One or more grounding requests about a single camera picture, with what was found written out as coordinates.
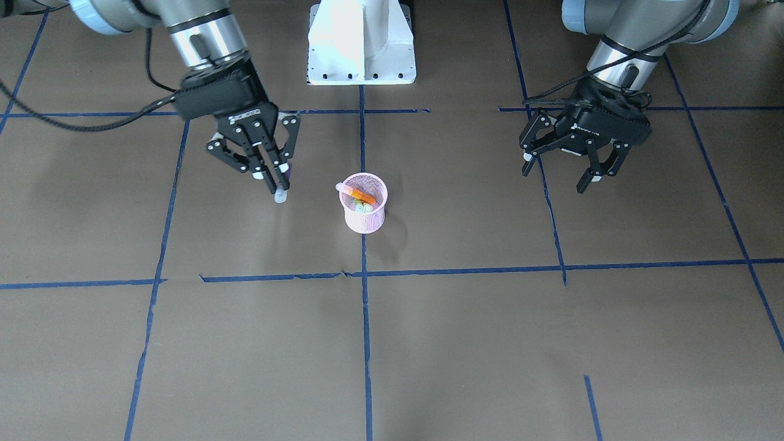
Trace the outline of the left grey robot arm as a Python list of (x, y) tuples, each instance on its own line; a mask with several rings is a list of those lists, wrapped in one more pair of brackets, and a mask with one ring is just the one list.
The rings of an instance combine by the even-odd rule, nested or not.
[(588, 158), (576, 185), (616, 176), (633, 147), (650, 136), (652, 98), (644, 92), (667, 48), (697, 44), (725, 33), (739, 14), (739, 1), (565, 1), (563, 25), (600, 41), (585, 72), (524, 103), (537, 111), (519, 145), (529, 175), (543, 154), (561, 150)]

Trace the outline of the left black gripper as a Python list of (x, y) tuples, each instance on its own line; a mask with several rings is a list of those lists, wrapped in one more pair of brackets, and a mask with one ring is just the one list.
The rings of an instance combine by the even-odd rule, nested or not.
[[(522, 175), (529, 176), (542, 154), (559, 148), (578, 156), (586, 154), (590, 160), (576, 184), (579, 194), (603, 176), (616, 176), (631, 145), (641, 145), (652, 133), (646, 115), (649, 104), (649, 93), (613, 88), (594, 77), (580, 79), (558, 118), (538, 109), (521, 132)], [(597, 148), (611, 140), (616, 141), (611, 143), (610, 155), (600, 161)]]

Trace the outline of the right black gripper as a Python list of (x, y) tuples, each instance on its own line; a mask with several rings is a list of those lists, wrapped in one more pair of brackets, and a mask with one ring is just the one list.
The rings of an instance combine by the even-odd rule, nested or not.
[[(259, 109), (263, 117), (254, 119), (254, 145), (249, 131), (237, 126), (227, 134), (215, 133), (205, 151), (240, 173), (251, 173), (275, 192), (277, 167), (294, 156), (301, 114), (277, 113), (250, 53), (188, 72), (175, 93), (175, 109), (185, 120), (207, 115), (228, 118)], [(282, 145), (274, 136), (279, 124), (287, 136)]]

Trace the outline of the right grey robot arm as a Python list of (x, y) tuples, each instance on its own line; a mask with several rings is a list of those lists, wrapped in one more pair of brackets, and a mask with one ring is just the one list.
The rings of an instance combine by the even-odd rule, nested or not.
[(76, 133), (100, 133), (135, 122), (171, 104), (185, 121), (212, 116), (216, 133), (205, 150), (239, 173), (266, 184), (277, 203), (290, 187), (290, 165), (300, 128), (298, 113), (272, 103), (227, 1), (3, 1), (2, 17), (33, 16), (70, 9), (101, 34), (145, 28), (146, 39), (164, 27), (188, 67), (177, 89), (133, 115), (98, 126), (59, 122), (29, 108), (2, 86), (11, 104), (38, 120)]

